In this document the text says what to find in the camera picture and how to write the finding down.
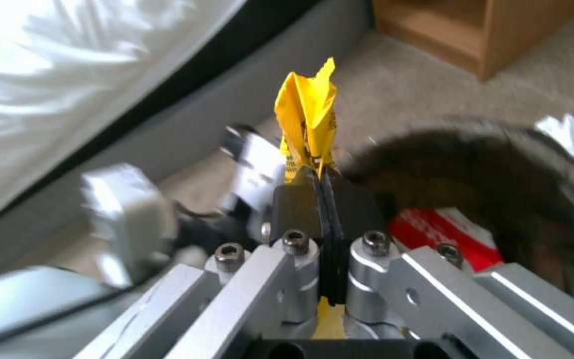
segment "white bedsheet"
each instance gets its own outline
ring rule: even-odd
[[[245,0],[0,0],[0,209],[189,60]]]

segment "wooden furniture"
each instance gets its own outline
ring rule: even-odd
[[[373,0],[384,34],[484,81],[574,16],[574,0]]]

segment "hex socket screw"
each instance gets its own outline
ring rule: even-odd
[[[289,255],[305,255],[309,252],[309,236],[298,229],[285,231],[281,241],[283,250]]]
[[[442,257],[442,259],[446,260],[447,262],[453,264],[459,269],[462,269],[462,265],[464,264],[464,256],[456,245],[450,243],[440,243],[435,248],[437,253]]]
[[[214,259],[216,259],[216,268],[232,273],[245,262],[245,250],[238,243],[225,243],[216,248]]]
[[[365,252],[374,257],[383,257],[389,254],[391,239],[379,230],[368,230],[362,235],[362,247]]]

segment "red package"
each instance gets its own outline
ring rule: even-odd
[[[492,234],[456,208],[405,209],[389,223],[389,233],[409,250],[456,245],[474,271],[504,263]]]

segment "yellow wrapper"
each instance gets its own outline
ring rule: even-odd
[[[285,182],[301,166],[315,168],[320,176],[324,166],[333,165],[336,88],[330,77],[334,70],[333,58],[329,58],[315,77],[291,72],[278,91],[274,112],[283,130],[280,151],[287,158]]]

